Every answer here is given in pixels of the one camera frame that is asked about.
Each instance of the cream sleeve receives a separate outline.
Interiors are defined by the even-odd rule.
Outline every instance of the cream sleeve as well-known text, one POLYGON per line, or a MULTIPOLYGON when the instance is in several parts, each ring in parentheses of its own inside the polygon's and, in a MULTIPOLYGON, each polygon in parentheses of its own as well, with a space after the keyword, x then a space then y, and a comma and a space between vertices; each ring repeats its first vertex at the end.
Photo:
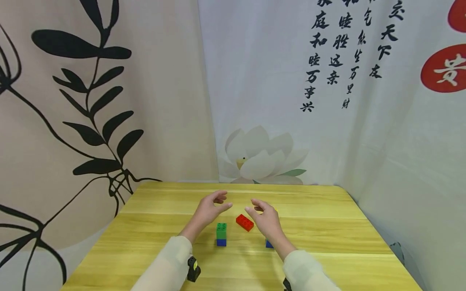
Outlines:
POLYGON ((289 253, 283 271, 293 291, 341 291, 324 274, 321 264, 304 250, 289 253))
POLYGON ((172 237, 131 291, 179 291, 188 275, 191 242, 182 236, 172 237))

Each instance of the white curtain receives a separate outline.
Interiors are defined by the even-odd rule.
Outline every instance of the white curtain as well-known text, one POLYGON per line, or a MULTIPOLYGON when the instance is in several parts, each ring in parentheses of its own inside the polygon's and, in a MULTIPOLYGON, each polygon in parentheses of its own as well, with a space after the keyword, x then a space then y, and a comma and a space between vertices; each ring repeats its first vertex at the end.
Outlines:
POLYGON ((340 185, 462 290, 463 3, 0 0, 1 286, 58 290, 157 179, 340 185))
POLYGON ((138 181, 218 181, 198 6, 0 7, 0 289, 59 290, 138 181))
POLYGON ((423 288, 464 289, 456 2, 199 0, 220 181, 340 185, 423 288))

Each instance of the red lego brick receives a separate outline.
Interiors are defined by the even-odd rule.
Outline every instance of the red lego brick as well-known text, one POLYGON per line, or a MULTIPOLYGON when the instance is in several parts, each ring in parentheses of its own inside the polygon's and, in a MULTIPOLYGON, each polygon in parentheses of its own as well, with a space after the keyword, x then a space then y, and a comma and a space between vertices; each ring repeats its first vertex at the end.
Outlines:
POLYGON ((254 223, 242 214, 236 218, 236 223, 247 231, 250 231, 254 227, 254 223))

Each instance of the person's left hand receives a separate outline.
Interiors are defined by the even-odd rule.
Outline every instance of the person's left hand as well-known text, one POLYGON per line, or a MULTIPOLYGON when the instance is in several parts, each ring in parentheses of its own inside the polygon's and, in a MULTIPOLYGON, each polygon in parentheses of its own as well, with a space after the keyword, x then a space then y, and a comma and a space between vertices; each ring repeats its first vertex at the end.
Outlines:
POLYGON ((201 199, 192 220, 203 225, 203 228, 214 221, 220 213, 227 211, 233 206, 233 203, 224 203, 226 200, 226 191, 218 190, 201 199))
POLYGON ((202 198, 196 212, 179 235, 186 237, 191 241, 191 244, 194 244, 197 236, 206 226, 212 223, 220 213, 233 206, 233 203, 224 203, 225 200, 225 190, 215 191, 202 198))

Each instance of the red circle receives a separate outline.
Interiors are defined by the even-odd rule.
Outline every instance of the red circle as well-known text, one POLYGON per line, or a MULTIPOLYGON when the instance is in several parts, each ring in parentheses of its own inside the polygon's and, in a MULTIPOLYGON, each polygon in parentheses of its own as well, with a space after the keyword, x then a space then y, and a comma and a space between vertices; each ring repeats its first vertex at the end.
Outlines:
POLYGON ((426 86, 432 91, 440 93, 458 92, 466 89, 466 61, 451 67, 450 71, 456 71, 457 73, 453 79, 453 82, 457 83, 456 86, 454 86, 452 82, 447 80, 439 82, 445 79, 444 75, 447 72, 445 61, 448 60, 452 62, 453 60, 457 59, 458 54, 461 58, 466 59, 466 44, 458 44, 451 47, 446 47, 434 53, 425 62, 421 70, 421 81, 424 84, 424 86, 426 86), (443 72, 436 73, 434 71, 439 69, 443 69, 443 72))
POLYGON ((448 24, 459 32, 466 32, 466 0, 456 0, 448 12, 448 24))

